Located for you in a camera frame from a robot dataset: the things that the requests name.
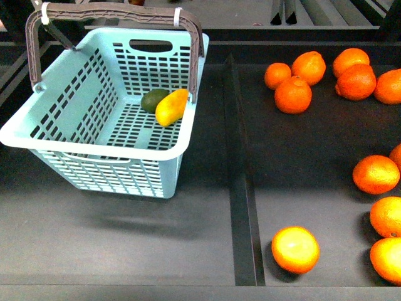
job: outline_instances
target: brown basket handle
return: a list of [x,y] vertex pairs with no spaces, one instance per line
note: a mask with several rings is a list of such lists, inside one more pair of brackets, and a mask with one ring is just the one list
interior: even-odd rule
[[[48,3],[46,5],[46,14],[50,20],[85,21],[87,19],[106,18],[149,24],[174,24],[174,8],[148,8],[122,3]],[[29,76],[33,89],[37,83],[42,81],[38,41],[38,29],[42,24],[41,18],[42,12],[39,9],[28,17],[25,27]],[[192,93],[192,99],[195,100],[198,57],[204,56],[202,28],[199,20],[183,9],[180,10],[178,25],[185,28],[191,37],[189,91]]]

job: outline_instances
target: black surface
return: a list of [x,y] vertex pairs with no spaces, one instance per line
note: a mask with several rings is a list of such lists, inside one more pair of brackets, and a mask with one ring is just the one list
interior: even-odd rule
[[5,36],[14,42],[25,40],[24,21],[29,16],[30,11],[29,6],[22,5],[22,2],[21,0],[0,0],[0,19],[7,29]]
[[236,285],[264,285],[251,160],[241,105],[241,85],[232,56],[225,63],[222,78]]
[[[399,44],[212,44],[191,143],[177,194],[169,201],[77,191],[29,151],[2,145],[0,298],[400,300],[401,290],[382,280],[368,259],[378,236],[367,213],[378,197],[358,191],[350,174],[362,157],[388,154],[399,143],[401,107],[373,98],[349,102],[335,95],[330,62],[349,46],[369,53],[377,75],[400,67]],[[227,160],[233,148],[225,145],[227,92],[219,61],[229,47],[241,63],[244,122],[236,129],[244,126],[239,140],[247,143],[250,154],[240,159],[250,162],[253,171],[246,174],[251,181],[242,177],[239,184],[253,183],[263,258],[257,264],[264,267],[265,287],[235,286],[241,276],[254,281],[254,275],[241,275],[239,268],[249,257],[241,260],[234,254],[240,253],[238,246],[252,247],[249,240],[255,237],[250,228],[246,235],[235,232],[247,226],[234,225],[236,216],[253,215],[230,211],[240,206],[233,206],[237,196],[229,195],[235,175],[227,174],[233,164]],[[243,52],[247,47],[257,52]],[[329,64],[326,76],[313,87],[307,112],[282,114],[263,83],[267,64],[291,63],[295,55],[312,49]],[[0,123],[30,93],[25,79],[3,105]],[[401,195],[400,185],[391,194]],[[269,252],[275,232],[291,224],[309,228],[321,246],[315,269],[300,277],[278,268]]]
[[[309,50],[318,50],[318,46]],[[373,66],[377,76],[396,66]],[[370,247],[379,239],[368,213],[375,200],[401,196],[400,185],[370,196],[353,184],[352,169],[371,154],[387,156],[401,142],[401,106],[373,97],[350,102],[335,93],[326,75],[312,87],[301,115],[281,113],[263,83],[266,65],[239,66],[244,118],[267,286],[388,286],[372,268]],[[275,264],[271,240],[278,230],[300,225],[315,234],[321,258],[308,274],[295,277]]]
[[378,27],[371,28],[283,28],[204,29],[211,41],[372,41]]
[[[79,191],[28,150],[2,145],[0,284],[234,285],[219,75],[205,70],[167,201]],[[24,89],[2,106],[1,124]]]
[[23,45],[0,43],[0,79],[3,82],[3,84],[0,84],[0,93],[7,88],[18,72],[20,72],[26,66],[28,62],[27,58],[25,58],[19,66],[15,66],[13,68],[13,64],[15,64],[17,59],[20,58],[25,51],[26,47]]

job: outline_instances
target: tangerine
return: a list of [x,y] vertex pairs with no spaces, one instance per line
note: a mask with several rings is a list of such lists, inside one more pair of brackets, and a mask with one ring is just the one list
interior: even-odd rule
[[302,78],[291,77],[277,87],[274,100],[283,113],[300,114],[310,106],[312,90]]
[[401,144],[394,147],[388,157],[396,163],[401,172]]
[[388,196],[374,203],[370,223],[382,237],[401,237],[401,198]]
[[386,105],[401,103],[401,69],[391,70],[377,79],[375,98]]
[[338,78],[346,69],[356,64],[369,65],[369,56],[362,49],[348,48],[335,58],[333,62],[333,74]]
[[264,73],[264,83],[269,89],[275,90],[280,83],[291,77],[291,68],[284,63],[269,65]]
[[398,184],[400,171],[388,157],[372,155],[358,162],[353,169],[352,179],[363,192],[381,194]]
[[383,238],[370,249],[370,261],[376,272],[401,287],[401,238]]
[[323,78],[326,63],[317,51],[310,51],[299,55],[291,66],[293,76],[306,80],[309,86],[316,85]]
[[356,64],[347,68],[337,79],[336,92],[348,100],[368,98],[376,87],[376,76],[369,65]]
[[281,268],[295,274],[308,273],[320,257],[316,238],[300,226],[279,230],[271,242],[271,251]]

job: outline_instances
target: green avocado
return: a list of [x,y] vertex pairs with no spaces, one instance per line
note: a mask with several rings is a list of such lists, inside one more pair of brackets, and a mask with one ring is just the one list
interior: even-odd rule
[[146,93],[141,101],[140,106],[148,113],[156,112],[156,107],[170,92],[165,89],[154,89]]

